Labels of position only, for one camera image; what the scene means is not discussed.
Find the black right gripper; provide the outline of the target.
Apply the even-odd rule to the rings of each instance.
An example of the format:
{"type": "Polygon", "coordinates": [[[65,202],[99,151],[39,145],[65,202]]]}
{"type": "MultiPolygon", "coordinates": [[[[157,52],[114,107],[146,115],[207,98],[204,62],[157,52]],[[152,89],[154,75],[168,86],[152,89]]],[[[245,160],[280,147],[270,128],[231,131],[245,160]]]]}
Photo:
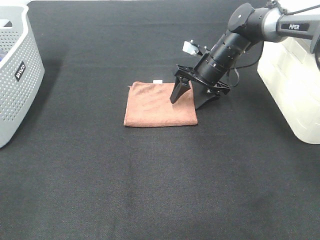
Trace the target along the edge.
{"type": "Polygon", "coordinates": [[[232,56],[215,59],[209,53],[204,54],[195,67],[177,66],[175,73],[175,83],[170,95],[170,102],[176,103],[177,100],[188,90],[191,89],[189,81],[199,83],[210,89],[212,92],[201,91],[195,94],[195,109],[208,102],[216,101],[220,98],[220,93],[229,93],[230,87],[220,81],[228,70],[235,64],[237,58],[232,56]]]}

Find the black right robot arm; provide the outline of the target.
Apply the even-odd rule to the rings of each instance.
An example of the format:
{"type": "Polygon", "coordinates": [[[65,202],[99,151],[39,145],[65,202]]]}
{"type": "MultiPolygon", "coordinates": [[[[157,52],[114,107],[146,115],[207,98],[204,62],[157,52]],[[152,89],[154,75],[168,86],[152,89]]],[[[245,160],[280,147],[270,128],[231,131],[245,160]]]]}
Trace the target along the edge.
{"type": "Polygon", "coordinates": [[[175,73],[175,84],[170,96],[174,104],[191,89],[189,82],[199,84],[195,91],[194,106],[200,108],[207,102],[228,94],[231,86],[221,81],[237,71],[238,58],[257,43],[279,43],[287,37],[311,41],[310,53],[320,63],[320,17],[304,15],[302,10],[289,12],[276,0],[269,0],[265,7],[253,8],[250,3],[240,5],[231,15],[227,29],[212,49],[194,41],[185,41],[182,50],[199,56],[195,67],[179,65],[175,73]]]}

